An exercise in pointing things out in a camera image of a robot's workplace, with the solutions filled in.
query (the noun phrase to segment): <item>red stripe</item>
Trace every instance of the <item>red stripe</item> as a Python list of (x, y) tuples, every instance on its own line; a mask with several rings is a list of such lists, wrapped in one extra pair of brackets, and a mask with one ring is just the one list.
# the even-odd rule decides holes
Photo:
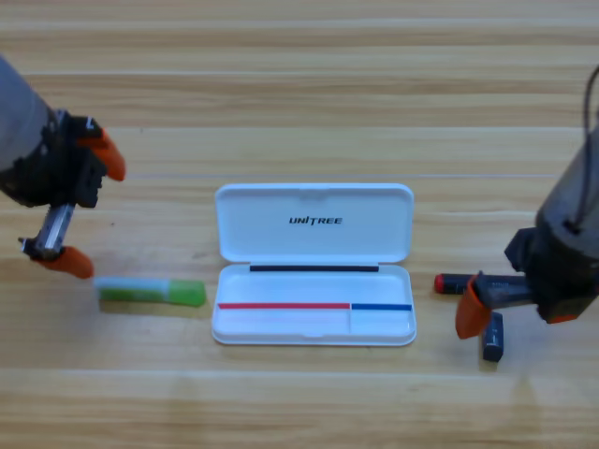
[(219, 309), (349, 309), (349, 303), (344, 302), (224, 302)]

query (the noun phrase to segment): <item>cable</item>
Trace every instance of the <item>cable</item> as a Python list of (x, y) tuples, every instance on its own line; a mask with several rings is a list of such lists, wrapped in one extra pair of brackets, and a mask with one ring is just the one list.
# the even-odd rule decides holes
[(578, 203), (578, 211), (574, 220), (574, 228), (578, 229), (582, 220), (584, 220), (585, 207), (589, 198), (589, 190), (591, 190), (591, 175), (592, 175), (592, 139), (591, 139), (591, 100), (592, 87), (595, 80), (599, 76), (599, 65), (592, 71), (587, 87), (584, 93), (584, 103), (582, 106), (582, 131), (584, 133), (584, 175), (582, 179), (582, 191), (580, 192), (580, 202)]

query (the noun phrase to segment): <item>blue line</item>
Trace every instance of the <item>blue line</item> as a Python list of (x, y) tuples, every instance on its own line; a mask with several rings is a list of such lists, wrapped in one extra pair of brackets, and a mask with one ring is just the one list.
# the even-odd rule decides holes
[(352, 304), (352, 311), (412, 311), (410, 304)]

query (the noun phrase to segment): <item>black marker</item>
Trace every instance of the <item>black marker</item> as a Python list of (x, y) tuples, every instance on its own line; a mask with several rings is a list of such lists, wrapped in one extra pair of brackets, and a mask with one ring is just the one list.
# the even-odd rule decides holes
[[(444, 295), (461, 295), (466, 290), (466, 285), (474, 274), (437, 274), (434, 277), (434, 291)], [(524, 276), (495, 276), (485, 275), (494, 288), (507, 288), (514, 285), (523, 285), (526, 280)]]

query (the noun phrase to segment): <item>white case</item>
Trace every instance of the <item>white case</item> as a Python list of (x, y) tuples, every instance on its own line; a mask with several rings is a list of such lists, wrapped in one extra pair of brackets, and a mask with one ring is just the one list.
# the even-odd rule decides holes
[(414, 195), (401, 184), (231, 184), (216, 193), (226, 344), (408, 344)]

